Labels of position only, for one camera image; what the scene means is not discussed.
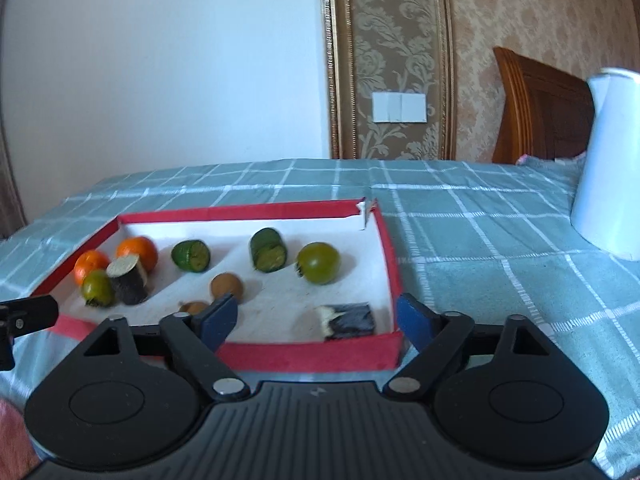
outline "white cylinder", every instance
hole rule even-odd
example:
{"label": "white cylinder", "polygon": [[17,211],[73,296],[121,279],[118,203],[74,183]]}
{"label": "white cylinder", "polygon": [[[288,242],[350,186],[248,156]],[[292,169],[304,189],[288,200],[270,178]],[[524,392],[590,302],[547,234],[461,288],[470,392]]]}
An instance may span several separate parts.
{"label": "white cylinder", "polygon": [[640,260],[640,74],[603,69],[589,85],[596,117],[571,224],[596,247]]}

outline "green tomato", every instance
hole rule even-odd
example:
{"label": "green tomato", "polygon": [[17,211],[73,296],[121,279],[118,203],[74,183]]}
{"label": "green tomato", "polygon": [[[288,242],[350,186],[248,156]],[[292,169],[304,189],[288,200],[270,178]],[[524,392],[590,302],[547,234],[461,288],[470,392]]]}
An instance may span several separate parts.
{"label": "green tomato", "polygon": [[340,270],[340,253],[324,242],[305,245],[296,258],[296,272],[308,282],[325,285],[333,281]]}
{"label": "green tomato", "polygon": [[88,306],[110,306],[116,299],[107,273],[101,269],[87,274],[81,292]]}

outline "triangular cutout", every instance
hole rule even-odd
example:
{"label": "triangular cutout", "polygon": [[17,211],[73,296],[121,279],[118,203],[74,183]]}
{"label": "triangular cutout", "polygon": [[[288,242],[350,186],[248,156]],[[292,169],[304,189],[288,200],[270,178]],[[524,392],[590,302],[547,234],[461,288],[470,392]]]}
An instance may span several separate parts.
{"label": "triangular cutout", "polygon": [[549,352],[547,352],[531,335],[531,332],[524,327],[519,327],[516,330],[516,341],[513,344],[513,353],[524,355],[549,355]]}
{"label": "triangular cutout", "polygon": [[117,355],[120,353],[118,343],[118,331],[115,328],[108,328],[104,333],[88,348],[84,353],[85,357],[98,355]]}

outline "plaid bedsheet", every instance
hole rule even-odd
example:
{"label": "plaid bedsheet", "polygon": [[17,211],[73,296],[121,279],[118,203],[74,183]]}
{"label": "plaid bedsheet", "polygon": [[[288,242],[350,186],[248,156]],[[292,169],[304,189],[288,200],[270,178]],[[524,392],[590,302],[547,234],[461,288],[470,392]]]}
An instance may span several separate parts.
{"label": "plaid bedsheet", "polygon": [[[437,311],[460,310],[478,322],[525,314],[599,387],[609,402],[610,426],[596,462],[617,477],[640,464],[640,263],[617,260],[572,229],[577,179],[577,168],[558,164],[306,159],[110,178],[0,244],[0,300],[29,294],[119,213],[375,198],[408,292]],[[0,374],[0,395],[23,405],[73,345],[50,333],[18,340],[18,365]],[[243,376],[254,384],[265,378]]]}

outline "pink fabric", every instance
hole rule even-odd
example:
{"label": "pink fabric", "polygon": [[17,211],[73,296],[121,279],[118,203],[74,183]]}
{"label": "pink fabric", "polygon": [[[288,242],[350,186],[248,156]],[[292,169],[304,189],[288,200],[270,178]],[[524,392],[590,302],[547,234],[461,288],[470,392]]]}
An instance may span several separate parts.
{"label": "pink fabric", "polygon": [[0,399],[0,480],[19,480],[39,463],[22,416]]}

